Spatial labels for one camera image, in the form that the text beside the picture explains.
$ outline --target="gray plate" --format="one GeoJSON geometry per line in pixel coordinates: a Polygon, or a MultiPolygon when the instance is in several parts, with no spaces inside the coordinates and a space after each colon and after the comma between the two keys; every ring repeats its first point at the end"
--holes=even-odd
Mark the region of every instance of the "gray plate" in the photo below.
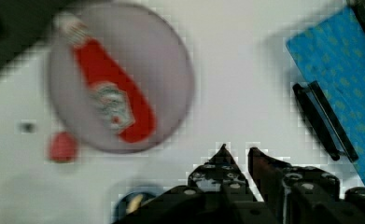
{"type": "Polygon", "coordinates": [[[157,117],[147,140],[128,144],[112,134],[93,106],[70,47],[57,32],[49,62],[49,93],[65,127],[77,139],[98,149],[130,153],[166,139],[186,117],[194,89],[189,55],[175,31],[148,9],[131,4],[105,3],[76,13],[132,76],[157,117]]]}

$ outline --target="red strawberry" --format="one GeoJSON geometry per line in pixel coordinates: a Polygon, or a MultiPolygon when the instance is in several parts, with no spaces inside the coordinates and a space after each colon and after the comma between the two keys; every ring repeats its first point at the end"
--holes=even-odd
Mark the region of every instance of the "red strawberry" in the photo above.
{"type": "Polygon", "coordinates": [[[73,161],[77,157],[77,141],[68,132],[57,133],[51,140],[49,159],[57,162],[73,161]]]}

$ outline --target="red ketchup bottle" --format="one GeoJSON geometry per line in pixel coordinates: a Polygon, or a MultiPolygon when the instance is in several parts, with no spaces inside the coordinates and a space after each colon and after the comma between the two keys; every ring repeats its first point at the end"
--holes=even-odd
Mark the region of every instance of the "red ketchup bottle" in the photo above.
{"type": "Polygon", "coordinates": [[[81,20],[61,13],[55,21],[67,37],[95,105],[111,130],[128,143],[147,139],[156,127],[156,118],[134,81],[81,20]]]}

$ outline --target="blue towel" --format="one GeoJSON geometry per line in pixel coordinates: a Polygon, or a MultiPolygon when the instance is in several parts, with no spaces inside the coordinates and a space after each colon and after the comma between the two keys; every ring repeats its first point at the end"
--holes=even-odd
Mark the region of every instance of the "blue towel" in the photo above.
{"type": "Polygon", "coordinates": [[[307,82],[318,81],[359,159],[365,184],[365,33],[350,7],[287,42],[307,82]]]}

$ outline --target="white table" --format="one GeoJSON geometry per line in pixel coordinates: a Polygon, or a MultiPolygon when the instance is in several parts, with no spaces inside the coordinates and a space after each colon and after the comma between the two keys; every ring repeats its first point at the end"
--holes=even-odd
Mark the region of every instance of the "white table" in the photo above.
{"type": "Polygon", "coordinates": [[[46,160],[51,135],[62,130],[51,109],[44,76],[49,46],[38,43],[0,71],[0,188],[23,174],[44,174],[72,190],[90,210],[91,223],[108,223],[110,202],[138,176],[172,187],[214,155],[222,143],[247,170],[247,152],[337,175],[342,192],[363,186],[347,159],[332,161],[302,121],[290,83],[300,74],[285,40],[341,8],[340,0],[135,1],[164,17],[193,57],[197,94],[188,118],[165,143],[133,155],[81,146],[71,164],[46,160]],[[22,120],[37,125],[23,134],[22,120]]]}

